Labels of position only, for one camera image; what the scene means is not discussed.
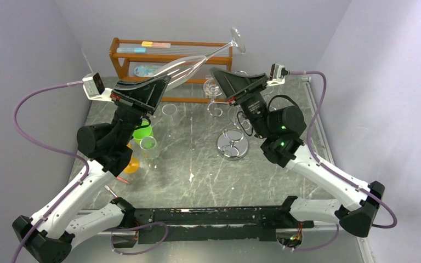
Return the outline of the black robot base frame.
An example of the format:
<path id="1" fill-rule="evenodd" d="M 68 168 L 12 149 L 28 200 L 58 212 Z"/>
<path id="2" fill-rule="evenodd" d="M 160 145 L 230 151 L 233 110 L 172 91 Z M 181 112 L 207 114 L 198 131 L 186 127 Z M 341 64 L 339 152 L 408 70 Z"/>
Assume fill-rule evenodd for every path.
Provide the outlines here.
<path id="1" fill-rule="evenodd" d="M 136 208 L 114 231 L 137 232 L 139 244 L 257 239 L 277 240 L 277 230 L 309 229 L 312 220 L 298 221 L 277 205 L 208 208 Z"/>

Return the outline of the clear stemmed wine glass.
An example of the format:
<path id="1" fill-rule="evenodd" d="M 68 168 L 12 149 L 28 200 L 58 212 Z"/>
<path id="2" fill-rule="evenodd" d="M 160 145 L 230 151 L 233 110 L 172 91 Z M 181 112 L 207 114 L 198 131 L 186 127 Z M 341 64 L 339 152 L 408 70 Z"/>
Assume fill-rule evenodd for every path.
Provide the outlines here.
<path id="1" fill-rule="evenodd" d="M 220 96 L 223 91 L 220 89 L 218 83 L 213 79 L 210 78 L 205 81 L 203 84 L 203 90 L 206 95 L 206 98 L 214 101 L 218 96 Z"/>

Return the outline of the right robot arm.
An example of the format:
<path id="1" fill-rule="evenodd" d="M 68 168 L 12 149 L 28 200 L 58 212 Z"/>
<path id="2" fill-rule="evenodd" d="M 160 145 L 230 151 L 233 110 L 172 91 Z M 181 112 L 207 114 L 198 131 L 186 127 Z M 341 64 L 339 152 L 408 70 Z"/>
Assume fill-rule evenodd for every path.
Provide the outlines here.
<path id="1" fill-rule="evenodd" d="M 232 106 L 239 106 L 248 119 L 253 135 L 263 139 L 261 150 L 266 159 L 303 175 L 332 195 L 330 200 L 286 198 L 279 219 L 285 227 L 302 221 L 336 224 L 356 237 L 367 237 L 374 219 L 383 207 L 385 190 L 378 181 L 359 180 L 318 156 L 312 148 L 312 124 L 307 124 L 296 102 L 270 110 L 262 91 L 284 80 L 291 72 L 274 64 L 270 75 L 243 76 L 219 68 L 210 73 Z M 301 139 L 306 133 L 308 138 Z"/>

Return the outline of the clear tall flute glass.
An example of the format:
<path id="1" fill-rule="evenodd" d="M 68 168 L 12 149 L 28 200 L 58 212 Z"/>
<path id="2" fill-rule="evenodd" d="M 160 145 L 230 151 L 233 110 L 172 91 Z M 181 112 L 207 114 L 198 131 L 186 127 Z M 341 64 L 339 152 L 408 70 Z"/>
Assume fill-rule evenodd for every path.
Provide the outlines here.
<path id="1" fill-rule="evenodd" d="M 235 47 L 241 54 L 244 54 L 246 47 L 242 41 L 240 31 L 232 27 L 230 32 L 232 39 L 229 43 L 205 55 L 186 56 L 169 62 L 159 68 L 154 73 L 153 78 L 167 75 L 170 79 L 166 91 L 169 91 L 190 80 L 210 58 L 226 49 Z"/>

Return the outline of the clear wide wine glass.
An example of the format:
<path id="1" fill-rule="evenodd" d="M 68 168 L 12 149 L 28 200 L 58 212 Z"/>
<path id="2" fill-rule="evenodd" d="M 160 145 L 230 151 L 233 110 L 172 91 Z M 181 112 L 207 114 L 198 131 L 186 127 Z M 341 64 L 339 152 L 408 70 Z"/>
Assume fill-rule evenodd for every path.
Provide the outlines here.
<path id="1" fill-rule="evenodd" d="M 144 137 L 140 142 L 140 148 L 149 168 L 157 170 L 160 148 L 156 139 L 151 136 Z"/>

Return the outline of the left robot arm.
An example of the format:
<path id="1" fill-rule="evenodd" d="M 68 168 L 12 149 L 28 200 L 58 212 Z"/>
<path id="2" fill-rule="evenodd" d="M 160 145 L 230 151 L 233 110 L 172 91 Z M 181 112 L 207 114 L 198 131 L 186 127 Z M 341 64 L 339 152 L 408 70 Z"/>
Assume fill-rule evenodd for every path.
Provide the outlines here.
<path id="1" fill-rule="evenodd" d="M 134 131 L 143 127 L 143 119 L 154 114 L 169 82 L 165 73 L 140 82 L 121 82 L 112 89 L 104 86 L 98 73 L 78 82 L 88 99 L 116 105 L 113 119 L 78 130 L 75 158 L 84 166 L 45 207 L 14 220 L 20 249 L 38 262 L 62 262 L 73 248 L 102 231 L 139 232 L 153 227 L 151 222 L 142 225 L 135 208 L 121 197 L 83 217 L 77 214 L 89 197 L 127 167 L 132 156 L 128 143 Z"/>

